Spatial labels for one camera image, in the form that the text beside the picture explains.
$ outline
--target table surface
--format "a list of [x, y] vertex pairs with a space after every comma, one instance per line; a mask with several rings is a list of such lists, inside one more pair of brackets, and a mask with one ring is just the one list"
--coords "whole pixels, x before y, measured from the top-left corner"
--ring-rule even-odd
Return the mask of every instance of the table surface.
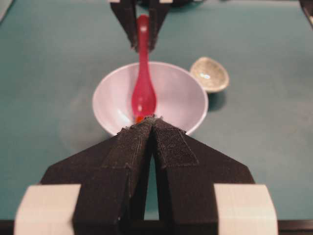
[[[106, 74], [137, 61], [129, 47], [104, 0], [15, 1], [0, 24], [0, 219], [14, 218], [49, 165], [109, 137], [91, 97]], [[193, 137], [246, 164], [279, 219], [312, 219], [313, 32], [299, 4], [171, 11], [151, 60], [188, 70], [201, 56], [222, 63], [231, 84], [210, 95]], [[153, 167], [145, 217], [158, 218]]]

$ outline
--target small bowl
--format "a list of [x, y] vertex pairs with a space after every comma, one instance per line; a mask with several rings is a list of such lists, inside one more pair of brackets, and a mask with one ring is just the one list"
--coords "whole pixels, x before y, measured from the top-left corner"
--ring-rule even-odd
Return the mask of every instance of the small bowl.
[[[114, 70], [102, 79], [93, 94], [94, 115], [112, 135], [134, 123], [131, 99], [138, 67], [139, 63], [134, 63]], [[206, 92], [189, 72], [178, 66], [149, 62], [149, 68], [156, 92], [155, 115], [190, 135], [206, 116]]]

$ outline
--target plastic spoon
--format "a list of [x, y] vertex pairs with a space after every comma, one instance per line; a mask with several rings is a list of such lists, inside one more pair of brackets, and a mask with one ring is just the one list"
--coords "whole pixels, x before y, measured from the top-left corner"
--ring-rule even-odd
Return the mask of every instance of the plastic spoon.
[[132, 109], [135, 121], [140, 122], [145, 116], [155, 112], [157, 98], [152, 86], [148, 59], [149, 16], [141, 15], [137, 19], [139, 41], [139, 73], [132, 95]]

